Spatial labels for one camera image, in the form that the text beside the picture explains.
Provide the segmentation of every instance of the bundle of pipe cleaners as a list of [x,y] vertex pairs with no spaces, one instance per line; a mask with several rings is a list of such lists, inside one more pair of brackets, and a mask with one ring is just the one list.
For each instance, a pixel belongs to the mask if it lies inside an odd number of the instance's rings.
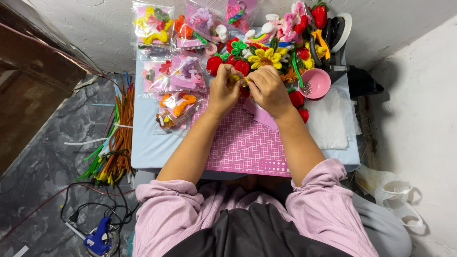
[[132,173],[135,172],[130,166],[135,87],[132,83],[127,87],[123,84],[122,88],[114,85],[114,88],[116,89],[116,104],[112,127],[109,129],[105,142],[84,159],[87,161],[95,156],[89,168],[77,180],[93,176],[97,183],[107,182],[113,185],[126,172],[127,180],[130,183]]

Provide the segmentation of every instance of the black apron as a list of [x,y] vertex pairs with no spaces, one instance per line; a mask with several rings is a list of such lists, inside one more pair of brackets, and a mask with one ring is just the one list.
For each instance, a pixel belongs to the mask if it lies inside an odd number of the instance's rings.
[[217,222],[170,249],[163,257],[351,257],[299,234],[273,204],[221,211]]

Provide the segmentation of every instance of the rolled-up sleeve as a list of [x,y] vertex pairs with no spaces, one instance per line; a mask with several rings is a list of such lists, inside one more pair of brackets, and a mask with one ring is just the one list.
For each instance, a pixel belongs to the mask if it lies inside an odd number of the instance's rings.
[[133,257],[162,256],[195,231],[188,229],[198,218],[203,196],[191,182],[157,181],[139,185]]
[[354,257],[377,257],[360,216],[352,204],[352,191],[340,186],[346,171],[338,159],[319,163],[286,201],[289,214],[302,235],[336,247]]

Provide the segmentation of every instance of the white wall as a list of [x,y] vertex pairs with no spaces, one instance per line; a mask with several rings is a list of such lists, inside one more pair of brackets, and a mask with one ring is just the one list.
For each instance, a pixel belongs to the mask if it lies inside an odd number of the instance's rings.
[[[105,71],[133,71],[134,53],[130,43],[129,0],[28,0],[72,43]],[[175,5],[179,14],[184,0],[149,0]],[[265,14],[284,15],[296,0],[265,0],[256,24]],[[374,66],[378,60],[419,38],[457,14],[455,0],[327,0],[333,13],[348,12],[353,27],[346,48],[349,64]],[[218,14],[226,0],[197,0]]]
[[371,96],[382,170],[412,182],[426,226],[411,230],[413,257],[457,256],[457,16],[389,56]]

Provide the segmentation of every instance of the light blue tablecloth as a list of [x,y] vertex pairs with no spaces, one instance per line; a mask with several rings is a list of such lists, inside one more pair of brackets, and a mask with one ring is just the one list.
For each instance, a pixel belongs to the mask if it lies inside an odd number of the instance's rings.
[[[132,167],[158,173],[173,151],[178,147],[182,138],[173,134],[153,134],[154,129],[157,127],[155,114],[158,112],[158,107],[153,98],[143,96],[144,80],[141,76],[141,71],[144,69],[143,65],[143,62],[139,60],[137,55],[135,108],[133,111]],[[340,87],[347,99],[350,98],[346,75],[337,80],[332,86]],[[327,158],[338,158],[345,166],[347,172],[353,171],[360,166],[355,134],[351,135],[348,148],[343,150],[323,150],[322,152]],[[245,175],[247,174],[205,170],[202,178],[224,180],[236,179]]]

